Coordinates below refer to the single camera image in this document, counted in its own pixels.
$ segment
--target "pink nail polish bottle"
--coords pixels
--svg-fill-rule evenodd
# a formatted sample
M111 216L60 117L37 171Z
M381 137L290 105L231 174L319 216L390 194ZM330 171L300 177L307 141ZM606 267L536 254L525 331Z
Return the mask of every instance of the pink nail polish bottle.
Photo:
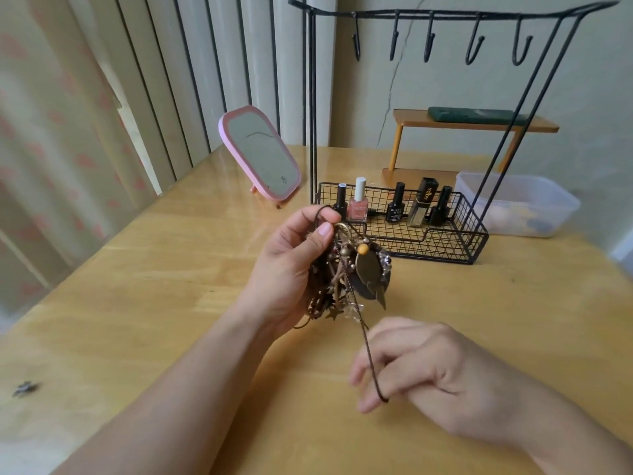
M352 222L366 222L367 210L369 208L369 200L365 196L365 185L367 179L359 176L356 179L356 188L354 189L354 197L349 200L347 205L347 219Z

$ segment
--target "black hook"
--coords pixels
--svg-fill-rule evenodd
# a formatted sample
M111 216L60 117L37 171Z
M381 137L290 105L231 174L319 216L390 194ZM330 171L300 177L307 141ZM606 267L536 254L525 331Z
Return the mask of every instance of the black hook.
M517 29L515 31L515 43L514 43L514 46L512 47L512 63L514 63L514 66L519 66L526 59L527 50L530 49L530 43L532 43L532 40L534 39L532 35L529 35L526 38L526 47L523 49L523 54L521 55L521 59L517 61L518 35L521 33L521 18L522 18L521 15L519 15L517 18Z
M479 28L479 22L481 21L481 13L477 14L477 21L475 22L475 28L473 29L473 34L470 36L470 43L468 44L468 51L466 52L466 64L470 65L477 58L477 54L479 53L479 48L481 48L481 44L484 42L486 37L479 37L479 41L477 42L477 47L475 47L475 52L472 57L470 56L470 51L472 50L473 43L475 42L475 35L477 34L477 29Z
M434 17L435 17L435 13L430 12L429 13L429 29L427 30L427 44L424 47L424 63L429 61L429 58L431 57L431 50L433 49L433 40L435 39L435 33L432 33Z
M396 41L398 40L398 19L400 18L400 10L396 10L396 17L394 18L394 34L391 36L391 52L389 53L389 61L393 61L396 54Z
M356 33L352 35L352 40L354 40L354 54L356 55L356 61L360 61L360 36L358 35L358 15L354 11L352 13L354 17L354 22L356 23Z

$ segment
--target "person's right hand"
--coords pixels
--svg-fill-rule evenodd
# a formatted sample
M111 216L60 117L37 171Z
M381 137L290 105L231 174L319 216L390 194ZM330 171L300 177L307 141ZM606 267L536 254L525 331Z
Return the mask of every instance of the person's right hand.
M518 443L522 390L537 383L445 324L385 318L368 333L383 396L404 394L424 415L452 434ZM365 347L353 362L350 383L369 369ZM373 383L358 402L363 413L380 405Z

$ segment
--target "patterned curtain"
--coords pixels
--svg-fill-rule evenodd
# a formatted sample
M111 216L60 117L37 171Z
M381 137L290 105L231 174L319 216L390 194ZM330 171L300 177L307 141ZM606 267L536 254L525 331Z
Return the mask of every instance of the patterned curtain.
M67 0L0 0L0 331L156 198Z

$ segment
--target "plastic container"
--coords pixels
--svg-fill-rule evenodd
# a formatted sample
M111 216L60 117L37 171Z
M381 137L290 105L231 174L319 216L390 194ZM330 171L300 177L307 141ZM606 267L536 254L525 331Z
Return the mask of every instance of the plastic container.
M481 217L500 174L490 174L475 213ZM484 174L460 172L455 191L471 203ZM506 175L483 221L489 233L551 237L581 206L579 199L543 176Z

